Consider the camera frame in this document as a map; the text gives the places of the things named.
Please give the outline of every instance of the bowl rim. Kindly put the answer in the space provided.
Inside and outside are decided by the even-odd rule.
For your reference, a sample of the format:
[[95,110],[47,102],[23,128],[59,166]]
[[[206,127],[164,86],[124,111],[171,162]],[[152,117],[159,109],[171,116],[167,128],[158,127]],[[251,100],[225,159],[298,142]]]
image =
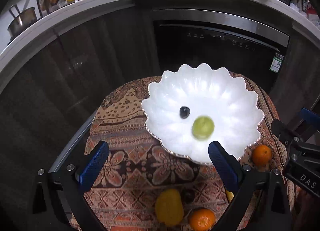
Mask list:
[[[196,68],[192,68],[192,67],[191,67],[190,65],[188,65],[188,64],[182,64],[181,66],[183,66],[183,65],[187,65],[187,66],[189,66],[191,69],[197,69],[197,68],[200,66],[200,65],[199,65],[199,66],[196,67]],[[221,67],[221,68],[226,69],[226,70],[228,71],[228,73],[229,73],[229,76],[232,77],[232,76],[230,75],[229,70],[228,70],[226,67]],[[179,71],[179,69],[178,69],[176,72],[173,72],[173,71],[170,71],[170,70],[165,70],[165,71],[162,73],[162,75],[161,75],[161,80],[160,80],[159,82],[156,82],[156,83],[160,83],[160,82],[162,81],[163,75],[164,75],[164,73],[165,73],[166,71],[170,71],[170,72],[172,72],[172,73],[177,73],[177,72]],[[153,82],[150,82],[150,83],[148,84],[148,97],[145,98],[145,99],[149,99],[149,98],[150,98],[150,89],[149,89],[149,87],[150,87],[150,84],[151,84],[151,83],[153,83]],[[257,95],[257,100],[256,100],[256,102],[255,102],[255,105],[256,105],[256,108],[259,109],[258,106],[257,106],[259,97],[258,97],[258,94],[257,94],[257,93],[256,93],[256,95]],[[147,117],[146,121],[144,122],[144,127],[145,127],[145,129],[147,130],[147,132],[148,132],[149,134],[151,134],[155,139],[157,139],[157,140],[160,142],[161,147],[162,147],[166,152],[168,152],[169,154],[174,155],[174,156],[176,156],[176,157],[188,159],[188,160],[190,160],[191,162],[193,162],[193,163],[195,163],[195,164],[198,164],[198,165],[213,166],[213,163],[212,163],[212,162],[210,162],[210,163],[198,162],[198,161],[196,161],[196,160],[193,160],[193,159],[192,159],[190,156],[188,156],[188,155],[178,154],[178,153],[172,152],[171,150],[169,150],[169,149],[167,149],[166,147],[164,147],[161,139],[160,139],[158,136],[156,136],[155,134],[153,134],[153,133],[150,131],[150,129],[147,127],[148,115],[147,115],[147,113],[144,111],[143,106],[142,106],[142,102],[143,102],[145,99],[143,99],[143,100],[141,101],[141,104],[140,104],[140,107],[141,107],[143,113],[144,113],[144,114],[146,115],[146,117]],[[263,110],[261,110],[261,111],[262,111],[262,119],[261,119],[260,122],[257,124],[257,130],[258,130],[259,125],[261,124],[261,122],[262,122],[262,121],[264,120],[264,118],[265,118],[264,111],[263,111]],[[252,144],[247,145],[247,146],[244,148],[244,151],[243,151],[242,156],[236,158],[238,161],[239,161],[242,157],[244,157],[244,155],[245,155],[245,150],[246,150],[248,147],[250,147],[250,146],[252,146],[252,145],[255,145],[257,142],[260,141],[260,139],[261,139],[261,132],[260,132],[259,130],[258,130],[258,132],[259,132],[259,138],[258,138],[255,142],[253,142]]]

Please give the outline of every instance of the yellow bell pepper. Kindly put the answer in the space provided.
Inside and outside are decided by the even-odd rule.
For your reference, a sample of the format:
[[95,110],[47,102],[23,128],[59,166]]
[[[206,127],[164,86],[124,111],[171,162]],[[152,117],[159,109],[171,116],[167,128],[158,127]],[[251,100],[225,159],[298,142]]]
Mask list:
[[156,216],[160,223],[167,227],[179,224],[183,219],[184,211],[179,191],[167,189],[156,200]]

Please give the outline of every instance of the countertop edge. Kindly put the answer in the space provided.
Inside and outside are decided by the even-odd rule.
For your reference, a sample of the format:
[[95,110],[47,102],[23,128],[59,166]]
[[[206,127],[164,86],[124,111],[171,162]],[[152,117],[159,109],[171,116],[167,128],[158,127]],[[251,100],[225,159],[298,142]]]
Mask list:
[[[116,2],[121,0],[81,0],[67,7],[63,7],[46,17],[42,18],[38,22],[34,23],[24,32],[22,32],[16,39],[14,39],[0,54],[0,73],[5,66],[14,58],[25,46],[32,42],[38,35],[49,30],[53,26],[62,22],[63,20],[70,18],[76,14],[79,14],[85,10]],[[312,35],[314,35],[320,41],[320,30],[316,28],[308,19],[302,16],[300,13],[291,9],[288,5],[282,3],[279,0],[250,0],[274,10],[292,18],[301,26],[306,28]]]

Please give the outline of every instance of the pot handle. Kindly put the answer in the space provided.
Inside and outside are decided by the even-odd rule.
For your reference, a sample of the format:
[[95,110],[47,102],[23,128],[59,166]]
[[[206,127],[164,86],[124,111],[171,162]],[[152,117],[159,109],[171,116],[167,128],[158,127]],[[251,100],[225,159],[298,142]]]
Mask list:
[[29,2],[30,2],[30,0],[26,0],[26,2],[24,3],[24,6],[23,6],[22,12],[27,9]]
[[13,16],[13,18],[16,18],[16,17],[14,16],[13,12],[11,11],[11,9],[12,9],[13,7],[16,8],[16,11],[18,12],[19,15],[20,15],[21,13],[20,13],[20,11],[19,11],[19,9],[18,9],[18,7],[17,7],[17,4],[12,5],[12,6],[9,8],[9,12],[10,12],[10,14]]

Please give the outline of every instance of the patterned tablecloth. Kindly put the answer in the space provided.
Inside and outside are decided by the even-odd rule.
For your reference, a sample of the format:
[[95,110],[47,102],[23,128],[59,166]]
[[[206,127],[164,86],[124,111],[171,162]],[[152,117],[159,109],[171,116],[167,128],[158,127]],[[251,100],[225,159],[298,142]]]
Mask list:
[[[257,92],[257,105],[265,114],[259,126],[261,140],[258,143],[273,150],[270,168],[282,170],[287,153],[270,129],[271,122],[278,118],[276,109],[262,89],[243,78],[247,89]],[[109,144],[110,153],[92,189],[84,197],[107,230],[159,230],[154,212],[155,201],[169,187],[179,191],[192,189],[195,198],[189,204],[184,203],[185,218],[181,225],[168,230],[191,230],[188,214],[194,208],[209,208],[219,218],[228,206],[223,183],[214,167],[199,166],[188,159],[168,154],[159,141],[145,130],[146,116],[140,104],[148,97],[148,84],[160,79],[144,78],[119,87],[104,99],[92,123],[85,154],[100,140]],[[251,146],[246,150],[241,163],[252,165],[250,154],[254,148]],[[292,207],[294,185],[286,179],[284,181]],[[256,201],[254,197],[239,228],[245,227]],[[74,217],[71,224],[79,228]]]

